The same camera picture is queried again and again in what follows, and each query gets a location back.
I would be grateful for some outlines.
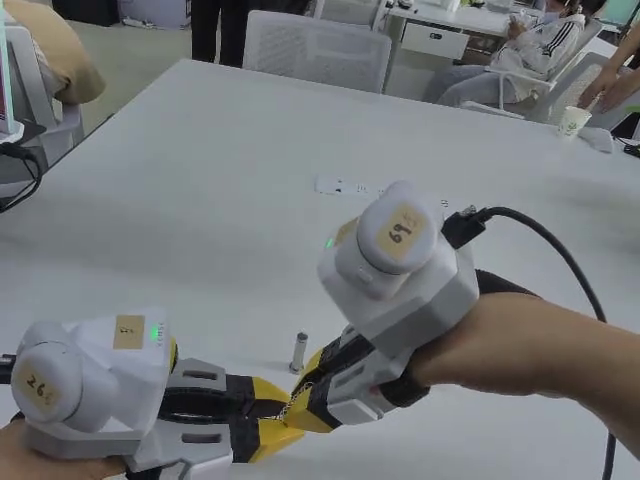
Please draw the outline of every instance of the gray floor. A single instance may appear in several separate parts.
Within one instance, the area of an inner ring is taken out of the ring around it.
[[[179,59],[191,55],[189,31],[97,27],[76,22],[72,26],[107,82],[105,93],[83,106],[87,132],[120,110]]]

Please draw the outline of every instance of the human arm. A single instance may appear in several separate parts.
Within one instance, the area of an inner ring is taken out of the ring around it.
[[[640,336],[535,297],[484,295],[410,369],[423,386],[552,393],[592,411],[640,458]]]
[[[616,53],[602,67],[600,74],[580,96],[578,106],[589,106],[600,93],[604,93],[602,110],[616,107],[640,88],[640,72],[632,72],[630,77],[618,81],[618,71],[624,63],[640,48],[640,24],[631,29]]]
[[[545,29],[542,35],[535,31],[519,35],[514,46],[526,68],[548,75],[575,48],[581,29],[573,22],[556,22],[542,28]],[[541,42],[539,37],[547,40]]]
[[[20,480],[102,480],[124,473],[118,458],[55,460],[22,444],[24,421],[16,420],[0,430],[0,478]]]
[[[515,40],[526,31],[527,27],[525,27],[523,23],[519,22],[514,17],[510,18],[509,28],[507,29],[507,38],[509,40]]]

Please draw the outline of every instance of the drawer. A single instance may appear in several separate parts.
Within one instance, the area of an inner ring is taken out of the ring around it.
[[[402,36],[402,48],[459,60],[468,41],[469,35],[463,33],[407,23]]]

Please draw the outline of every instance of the paper cup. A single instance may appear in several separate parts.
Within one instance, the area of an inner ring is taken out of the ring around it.
[[[558,135],[563,138],[574,138],[591,118],[591,112],[578,107],[566,107],[558,125]]]

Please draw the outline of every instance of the white jacket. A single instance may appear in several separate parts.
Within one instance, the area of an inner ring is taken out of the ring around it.
[[[582,14],[560,18],[555,22],[535,27],[509,40],[491,60],[491,68],[506,70],[538,80],[547,80],[553,69],[571,55],[584,30]],[[526,80],[509,78],[518,101],[522,101],[535,90]]]

